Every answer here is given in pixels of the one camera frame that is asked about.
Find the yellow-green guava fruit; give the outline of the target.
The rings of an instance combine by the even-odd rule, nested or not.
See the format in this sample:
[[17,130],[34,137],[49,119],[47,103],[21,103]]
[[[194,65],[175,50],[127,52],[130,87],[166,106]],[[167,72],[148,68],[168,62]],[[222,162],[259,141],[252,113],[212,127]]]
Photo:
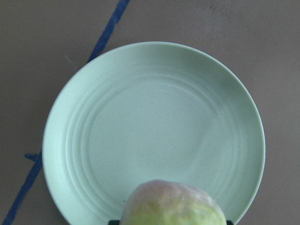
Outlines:
[[152,180],[139,185],[124,207],[121,225],[225,225],[225,215],[204,191]]

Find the light green plate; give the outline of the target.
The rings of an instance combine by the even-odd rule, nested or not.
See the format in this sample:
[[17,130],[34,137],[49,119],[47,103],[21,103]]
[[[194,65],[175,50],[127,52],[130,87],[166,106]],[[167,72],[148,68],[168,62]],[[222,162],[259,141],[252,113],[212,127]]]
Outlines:
[[143,42],[80,69],[49,113],[43,168],[70,225],[119,219],[149,180],[198,187],[237,224],[265,164],[257,107],[222,63],[194,48]]

